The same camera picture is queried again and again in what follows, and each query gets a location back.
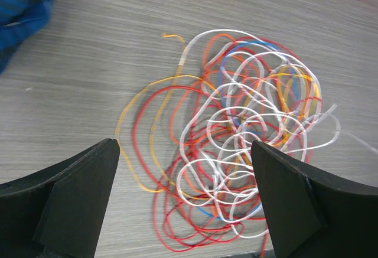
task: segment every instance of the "blue cloth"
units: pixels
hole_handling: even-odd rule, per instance
[[[0,73],[19,45],[50,20],[53,0],[0,0]]]

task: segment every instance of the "wire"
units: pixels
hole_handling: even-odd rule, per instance
[[[191,49],[207,35],[211,38],[201,59],[202,73],[199,77],[182,74]],[[154,193],[152,220],[157,238],[173,252],[238,238],[262,239],[263,257],[269,231],[253,173],[252,142],[264,141],[309,162],[314,149],[334,143],[340,135],[340,123],[332,115],[336,106],[321,112],[318,79],[294,53],[274,41],[228,29],[203,32],[186,46],[180,36],[163,37],[175,37],[183,45],[174,76],[155,81],[139,92],[120,114],[115,130],[121,154],[134,179],[143,190]],[[185,81],[185,86],[178,81]],[[150,92],[166,82],[171,83]],[[127,113],[148,92],[150,95],[133,122],[131,141],[135,157],[153,187],[141,182],[120,140]],[[148,140],[149,155],[159,172],[156,177],[155,169],[142,153],[145,143],[139,143],[137,136],[150,104],[161,96],[163,101],[150,121]],[[184,115],[190,120],[180,129],[180,137],[176,137],[175,121],[182,120],[179,112],[189,100],[191,112]],[[334,136],[314,145],[308,134],[327,117],[334,120]],[[167,120],[170,148],[175,148],[173,160],[164,168],[155,152],[155,134],[157,128],[164,127],[162,119]],[[157,216],[159,198],[163,199],[161,228]],[[190,230],[184,237],[174,230],[174,214],[181,217],[181,227],[185,224]],[[263,230],[251,232],[259,227]]]

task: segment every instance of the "gray wooden surface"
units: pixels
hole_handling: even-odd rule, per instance
[[[235,28],[287,45],[318,76],[325,105],[338,105],[342,129],[378,148],[378,0],[55,2],[51,24],[22,45],[0,76],[0,182],[112,137],[131,97],[174,73],[181,47],[162,32],[189,40],[205,30]],[[200,59],[190,59],[185,72],[197,74]],[[126,146],[132,116],[123,126]],[[166,145],[159,141],[157,150],[168,161]],[[377,154],[348,133],[315,156],[316,166],[378,186]],[[151,200],[121,159],[96,257],[178,256],[155,238]],[[259,245],[238,240],[181,256],[216,257]]]

